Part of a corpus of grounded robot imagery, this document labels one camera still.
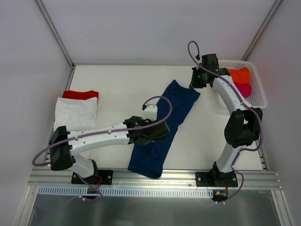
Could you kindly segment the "navy blue t shirt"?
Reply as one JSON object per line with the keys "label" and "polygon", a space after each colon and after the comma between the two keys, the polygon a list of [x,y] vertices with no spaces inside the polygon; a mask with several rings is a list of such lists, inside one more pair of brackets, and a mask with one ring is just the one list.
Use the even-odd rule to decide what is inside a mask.
{"label": "navy blue t shirt", "polygon": [[148,178],[161,177],[164,161],[178,127],[184,122],[200,93],[194,89],[184,88],[173,80],[162,96],[171,102],[171,114],[164,123],[151,127],[156,131],[155,141],[134,146],[128,165],[129,171]]}

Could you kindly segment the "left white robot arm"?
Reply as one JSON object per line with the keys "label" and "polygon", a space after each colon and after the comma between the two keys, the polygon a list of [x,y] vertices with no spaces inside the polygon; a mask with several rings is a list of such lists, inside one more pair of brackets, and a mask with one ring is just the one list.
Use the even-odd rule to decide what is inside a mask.
{"label": "left white robot arm", "polygon": [[97,164],[84,158],[82,152],[110,145],[147,145],[162,141],[169,133],[165,121],[139,116],[104,129],[70,132],[66,126],[60,126],[49,141],[50,168],[52,171],[72,171],[73,184],[97,184],[100,180]]}

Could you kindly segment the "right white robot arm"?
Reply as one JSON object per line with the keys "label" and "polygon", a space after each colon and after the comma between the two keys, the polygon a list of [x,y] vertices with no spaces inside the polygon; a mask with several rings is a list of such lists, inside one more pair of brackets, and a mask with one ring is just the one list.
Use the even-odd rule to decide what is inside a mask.
{"label": "right white robot arm", "polygon": [[209,172],[197,176],[197,183],[205,186],[237,187],[234,166],[243,151],[251,151],[252,143],[261,134],[262,110],[252,107],[235,86],[230,72],[221,68],[216,54],[193,57],[190,87],[202,89],[212,87],[222,98],[230,118],[224,129],[226,145],[220,158]]}

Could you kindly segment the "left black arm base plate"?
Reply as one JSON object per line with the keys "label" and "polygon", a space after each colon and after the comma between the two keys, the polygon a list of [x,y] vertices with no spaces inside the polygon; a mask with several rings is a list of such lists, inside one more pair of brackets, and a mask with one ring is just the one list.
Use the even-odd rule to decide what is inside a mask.
{"label": "left black arm base plate", "polygon": [[[98,169],[92,176],[83,179],[85,182],[91,185],[111,185],[113,179],[113,171]],[[82,180],[77,176],[77,174],[73,172],[71,184],[80,185],[84,184],[84,182],[82,182]]]}

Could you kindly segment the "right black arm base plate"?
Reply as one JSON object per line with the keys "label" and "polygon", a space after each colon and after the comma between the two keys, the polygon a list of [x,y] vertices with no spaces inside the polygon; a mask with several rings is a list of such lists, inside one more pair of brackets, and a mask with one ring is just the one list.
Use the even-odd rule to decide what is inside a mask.
{"label": "right black arm base plate", "polygon": [[197,187],[238,187],[237,176],[234,171],[227,173],[196,172]]}

